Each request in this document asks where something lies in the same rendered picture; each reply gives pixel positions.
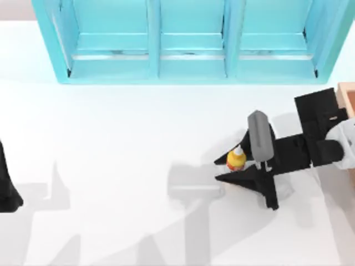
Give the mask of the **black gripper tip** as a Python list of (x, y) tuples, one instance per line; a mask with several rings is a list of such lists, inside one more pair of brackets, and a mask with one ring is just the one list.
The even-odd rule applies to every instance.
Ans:
[(0, 213), (13, 213), (24, 204), (8, 172), (3, 144), (0, 141)]

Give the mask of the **light blue rack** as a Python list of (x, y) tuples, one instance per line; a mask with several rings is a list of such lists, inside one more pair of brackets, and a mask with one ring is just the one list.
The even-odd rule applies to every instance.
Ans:
[(31, 0), (62, 84), (324, 84), (355, 0)]

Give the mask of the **pale grey rounded box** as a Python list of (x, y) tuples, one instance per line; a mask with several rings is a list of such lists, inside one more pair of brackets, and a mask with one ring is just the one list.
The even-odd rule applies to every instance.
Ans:
[(251, 153), (256, 162), (268, 161), (274, 156), (268, 117), (256, 110), (248, 116)]

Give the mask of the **yellow bottle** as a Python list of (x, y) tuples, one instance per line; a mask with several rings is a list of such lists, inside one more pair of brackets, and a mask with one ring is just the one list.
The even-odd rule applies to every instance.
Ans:
[(226, 165), (231, 171), (241, 171), (247, 161), (241, 145), (237, 145), (234, 149), (228, 152)]

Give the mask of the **salmon-coloured shallow box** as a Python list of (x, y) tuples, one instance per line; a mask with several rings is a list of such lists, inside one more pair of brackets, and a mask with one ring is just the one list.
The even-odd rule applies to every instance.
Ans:
[(338, 83), (336, 98), (338, 106), (345, 108), (349, 118), (355, 117), (355, 81)]

